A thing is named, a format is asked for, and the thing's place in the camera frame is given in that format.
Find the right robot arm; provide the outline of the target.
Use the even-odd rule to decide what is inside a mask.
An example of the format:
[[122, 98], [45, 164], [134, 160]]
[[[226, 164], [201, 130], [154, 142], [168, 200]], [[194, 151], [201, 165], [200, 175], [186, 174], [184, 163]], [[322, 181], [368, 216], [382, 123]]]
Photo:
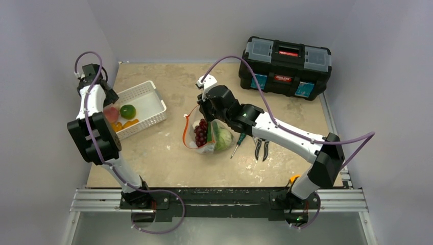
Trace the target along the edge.
[[198, 105], [207, 121], [218, 119], [235, 132], [276, 143], [311, 164], [308, 171], [290, 187], [286, 195], [290, 206], [298, 208], [319, 188], [331, 188], [334, 185], [345, 160], [337, 135], [313, 134], [272, 120], [262, 108], [239, 103], [224, 85], [217, 85], [199, 95]]

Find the green cabbage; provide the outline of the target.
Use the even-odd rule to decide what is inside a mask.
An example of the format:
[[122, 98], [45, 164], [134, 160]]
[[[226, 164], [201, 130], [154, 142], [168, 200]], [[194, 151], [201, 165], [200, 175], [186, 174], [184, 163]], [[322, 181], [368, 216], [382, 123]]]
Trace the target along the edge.
[[223, 151], [229, 148], [233, 141], [232, 133], [225, 128], [218, 128], [215, 132], [215, 151]]

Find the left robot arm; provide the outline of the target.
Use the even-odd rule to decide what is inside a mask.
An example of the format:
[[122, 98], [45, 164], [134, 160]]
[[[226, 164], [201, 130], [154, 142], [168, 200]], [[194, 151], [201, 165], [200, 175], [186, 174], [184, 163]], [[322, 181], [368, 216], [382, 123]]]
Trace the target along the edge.
[[80, 110], [76, 119], [67, 123], [67, 129], [83, 159], [101, 166], [117, 180], [124, 205], [148, 208], [152, 203], [149, 188], [126, 163], [120, 139], [103, 113], [106, 106], [118, 100], [118, 95], [104, 79], [104, 67], [88, 64], [82, 68], [77, 88]]

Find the red grape bunch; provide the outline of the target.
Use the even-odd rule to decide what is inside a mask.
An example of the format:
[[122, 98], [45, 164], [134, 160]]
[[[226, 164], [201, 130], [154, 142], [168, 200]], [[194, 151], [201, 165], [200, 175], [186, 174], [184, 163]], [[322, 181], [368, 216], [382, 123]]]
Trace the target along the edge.
[[194, 127], [195, 144], [197, 147], [202, 147], [207, 143], [207, 127], [208, 122], [203, 118]]

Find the clear zip bag orange zipper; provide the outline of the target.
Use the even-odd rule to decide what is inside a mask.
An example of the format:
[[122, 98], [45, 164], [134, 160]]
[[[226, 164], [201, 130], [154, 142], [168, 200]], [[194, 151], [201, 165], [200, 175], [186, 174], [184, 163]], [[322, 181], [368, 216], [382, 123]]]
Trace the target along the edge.
[[185, 114], [185, 127], [182, 134], [184, 146], [198, 154], [217, 154], [234, 145], [234, 136], [217, 119], [207, 121], [195, 106]]

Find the green cucumber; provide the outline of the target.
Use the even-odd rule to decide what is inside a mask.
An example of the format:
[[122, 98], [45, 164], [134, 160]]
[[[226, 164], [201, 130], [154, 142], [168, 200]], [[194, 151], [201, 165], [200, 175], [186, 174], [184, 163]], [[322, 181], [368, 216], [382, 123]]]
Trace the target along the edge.
[[217, 120], [208, 123], [207, 127], [207, 142], [216, 143], [218, 140], [219, 124]]

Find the peach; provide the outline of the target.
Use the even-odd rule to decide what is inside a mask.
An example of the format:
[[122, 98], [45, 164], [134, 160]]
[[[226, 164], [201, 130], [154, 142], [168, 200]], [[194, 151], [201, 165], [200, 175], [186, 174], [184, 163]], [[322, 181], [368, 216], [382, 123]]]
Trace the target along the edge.
[[119, 110], [116, 107], [109, 107], [104, 109], [104, 116], [110, 124], [116, 123], [119, 118]]

